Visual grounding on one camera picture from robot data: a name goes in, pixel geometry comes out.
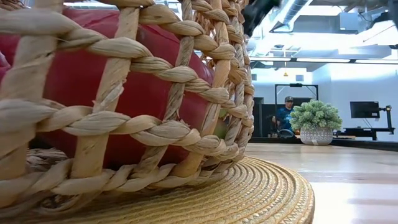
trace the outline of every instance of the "fluorescent light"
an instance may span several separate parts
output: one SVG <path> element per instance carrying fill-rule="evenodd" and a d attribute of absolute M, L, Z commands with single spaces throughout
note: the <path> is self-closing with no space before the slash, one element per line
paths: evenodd
<path fill-rule="evenodd" d="M 324 63 L 347 63 L 349 59 L 338 58 L 297 58 L 298 62 L 324 62 Z"/>
<path fill-rule="evenodd" d="M 301 16 L 337 16 L 346 6 L 306 6 L 300 10 Z"/>
<path fill-rule="evenodd" d="M 289 62 L 291 58 L 285 57 L 250 57 L 252 61 Z"/>
<path fill-rule="evenodd" d="M 398 60 L 366 60 L 357 59 L 355 63 L 398 64 Z"/>

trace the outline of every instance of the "woven placemat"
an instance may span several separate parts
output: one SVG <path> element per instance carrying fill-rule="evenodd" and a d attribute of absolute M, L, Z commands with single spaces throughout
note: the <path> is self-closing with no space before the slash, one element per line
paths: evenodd
<path fill-rule="evenodd" d="M 162 195 L 91 202 L 78 213 L 26 213 L 1 223 L 311 223 L 315 199 L 298 173 L 247 157 L 218 181 Z"/>

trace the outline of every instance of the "white pot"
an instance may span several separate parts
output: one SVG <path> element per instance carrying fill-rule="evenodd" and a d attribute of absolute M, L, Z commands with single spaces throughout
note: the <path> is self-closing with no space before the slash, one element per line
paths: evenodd
<path fill-rule="evenodd" d="M 316 130 L 302 128 L 300 140 L 311 146 L 326 146 L 333 140 L 333 130 L 331 128 L 317 128 Z"/>

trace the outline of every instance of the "red cushion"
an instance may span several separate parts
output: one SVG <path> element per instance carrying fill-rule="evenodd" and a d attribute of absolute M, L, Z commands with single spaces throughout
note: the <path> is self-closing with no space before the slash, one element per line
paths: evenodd
<path fill-rule="evenodd" d="M 63 14 L 82 27 L 100 32 L 109 38 L 114 37 L 118 28 L 118 11 L 65 9 Z M 10 64 L 13 63 L 18 40 L 14 35 L 0 35 L 0 51 Z M 173 34 L 158 26 L 140 26 L 137 41 L 145 45 L 155 57 L 163 58 L 175 65 L 179 41 Z M 44 97 L 65 106 L 93 106 L 92 101 L 95 99 L 106 60 L 106 57 L 84 50 L 58 52 L 48 74 Z M 213 71 L 208 69 L 194 53 L 189 66 L 200 78 L 209 84 L 212 83 Z M 116 111 L 130 117 L 149 114 L 163 119 L 170 87 L 170 82 L 160 80 L 154 75 L 131 72 L 124 84 L 124 92 Z M 180 108 L 180 117 L 191 128 L 200 129 L 206 106 L 207 102 L 204 99 L 186 92 Z M 63 131 L 44 133 L 42 136 L 49 144 L 73 157 L 76 146 L 75 136 Z M 136 164 L 144 150 L 145 146 L 128 135 L 110 136 L 104 166 Z M 178 163 L 186 155 L 187 151 L 179 147 L 169 147 L 161 164 Z"/>
<path fill-rule="evenodd" d="M 3 77 L 7 70 L 11 68 L 6 56 L 0 51 L 0 77 Z"/>

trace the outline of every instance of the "woven basket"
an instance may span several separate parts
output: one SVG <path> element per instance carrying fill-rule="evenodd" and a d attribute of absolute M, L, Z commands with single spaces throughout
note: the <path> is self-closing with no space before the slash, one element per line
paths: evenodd
<path fill-rule="evenodd" d="M 62 17 L 62 0 L 36 0 L 32 9 L 22 10 L 15 10 L 23 8 L 21 3 L 0 0 L 0 33 L 22 36 L 14 61 L 17 67 L 6 73 L 0 89 L 0 217 L 32 209 L 47 215 L 68 213 L 100 195 L 197 185 L 244 157 L 253 131 L 254 104 L 240 14 L 246 2 L 212 0 L 210 4 L 206 0 L 183 0 L 183 21 L 167 6 L 153 0 L 101 2 L 114 4 L 121 11 L 119 29 L 113 39 L 77 27 Z M 135 41 L 139 23 L 160 25 L 180 39 L 174 68 L 162 64 L 160 58 L 142 55 L 149 50 Z M 58 34 L 60 30 L 68 35 Z M 42 97 L 53 59 L 52 54 L 44 55 L 56 49 L 82 47 L 109 57 L 108 69 L 104 70 L 97 97 L 93 99 L 97 103 L 84 116 L 78 105 L 66 107 Z M 208 66 L 215 69 L 212 86 L 196 73 L 184 72 L 193 49 L 200 50 Z M 141 71 L 160 67 L 153 75 L 172 82 L 170 92 L 174 94 L 169 95 L 163 121 L 151 116 L 125 119 L 126 115 L 114 112 L 121 91 L 116 91 L 112 84 L 122 85 L 127 78 L 124 71 L 134 68 L 135 63 Z M 121 71 L 118 74 L 113 72 L 116 65 Z M 178 118 L 184 91 L 197 93 L 209 102 L 201 130 L 188 128 Z M 220 108 L 231 116 L 225 140 L 212 135 Z M 73 159 L 59 151 L 28 150 L 37 131 L 56 129 L 78 136 Z M 88 136 L 84 129 L 94 131 Z M 185 133 L 184 136 L 173 136 L 175 130 L 180 130 L 179 135 Z M 119 170 L 98 169 L 104 160 L 109 134 L 131 134 L 132 138 L 147 142 L 140 163 L 126 164 Z M 158 167 L 168 145 L 181 146 L 189 155 L 179 164 Z"/>

